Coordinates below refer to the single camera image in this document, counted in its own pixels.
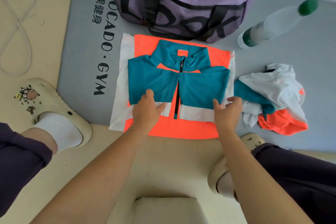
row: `purple gym bag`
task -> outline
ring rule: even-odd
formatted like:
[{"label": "purple gym bag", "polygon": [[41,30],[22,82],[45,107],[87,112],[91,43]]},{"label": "purple gym bag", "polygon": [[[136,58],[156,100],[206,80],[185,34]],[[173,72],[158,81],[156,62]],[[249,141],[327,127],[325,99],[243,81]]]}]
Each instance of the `purple gym bag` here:
[{"label": "purple gym bag", "polygon": [[253,0],[115,0],[121,17],[158,37],[215,43],[232,34]]}]

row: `bag handle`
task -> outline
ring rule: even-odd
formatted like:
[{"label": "bag handle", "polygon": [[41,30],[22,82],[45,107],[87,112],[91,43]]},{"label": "bag handle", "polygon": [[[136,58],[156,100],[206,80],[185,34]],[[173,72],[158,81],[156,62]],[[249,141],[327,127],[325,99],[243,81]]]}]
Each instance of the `bag handle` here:
[{"label": "bag handle", "polygon": [[194,39],[197,39],[204,35],[206,32],[208,32],[210,29],[218,26],[224,19],[227,8],[221,5],[216,5],[213,8],[213,12],[207,22],[207,24],[204,26],[204,28],[201,30],[201,32],[196,36],[182,36],[177,35],[174,33],[164,33],[164,32],[158,32],[153,30],[153,27],[156,22],[156,17],[158,14],[158,6],[159,6],[160,0],[144,0],[144,19],[147,22],[147,28],[148,31],[153,35],[157,37],[164,37],[168,39],[174,39],[174,40],[184,40],[184,41],[191,41]]}]

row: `white sock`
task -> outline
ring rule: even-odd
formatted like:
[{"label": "white sock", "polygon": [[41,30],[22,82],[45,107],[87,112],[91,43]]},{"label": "white sock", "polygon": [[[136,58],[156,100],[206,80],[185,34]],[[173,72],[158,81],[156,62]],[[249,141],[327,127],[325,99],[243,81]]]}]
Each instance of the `white sock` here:
[{"label": "white sock", "polygon": [[217,182],[217,190],[218,192],[228,198],[235,198],[235,187],[233,185],[232,177],[230,172],[226,172]]},{"label": "white sock", "polygon": [[67,117],[58,113],[43,113],[40,121],[33,127],[48,132],[57,144],[57,151],[79,145],[83,141],[78,128]]}]

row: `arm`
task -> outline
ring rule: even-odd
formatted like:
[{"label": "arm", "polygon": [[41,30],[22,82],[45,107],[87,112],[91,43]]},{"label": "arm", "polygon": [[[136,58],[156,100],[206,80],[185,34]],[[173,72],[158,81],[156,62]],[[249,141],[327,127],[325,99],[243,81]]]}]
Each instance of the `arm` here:
[{"label": "arm", "polygon": [[252,156],[236,134],[242,100],[222,109],[214,100],[215,123],[241,209],[249,224],[313,224],[305,212]]},{"label": "arm", "polygon": [[79,172],[31,224],[106,223],[133,161],[166,104],[155,106],[147,90],[133,109],[132,126]]}]

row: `beige floor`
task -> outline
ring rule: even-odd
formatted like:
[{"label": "beige floor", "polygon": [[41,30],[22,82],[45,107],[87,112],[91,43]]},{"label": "beige floor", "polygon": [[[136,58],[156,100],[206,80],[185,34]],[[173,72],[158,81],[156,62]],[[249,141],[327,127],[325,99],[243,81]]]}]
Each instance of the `beige floor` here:
[{"label": "beige floor", "polygon": [[[62,44],[70,0],[7,0],[22,21],[33,54],[30,70],[19,78],[0,73],[0,120],[22,132],[30,127],[29,114],[13,99],[21,82],[42,78],[57,85]],[[15,21],[0,3],[0,53],[2,65],[10,72],[20,71],[26,60],[26,46]],[[93,137],[84,147],[57,154],[20,193],[0,224],[29,221],[87,163],[105,149],[119,132],[93,125]],[[127,223],[133,201],[141,196],[196,197],[210,224],[246,223],[239,205],[213,195],[207,174],[221,157],[217,140],[178,140],[149,137],[138,153],[130,177],[109,223]]]}]

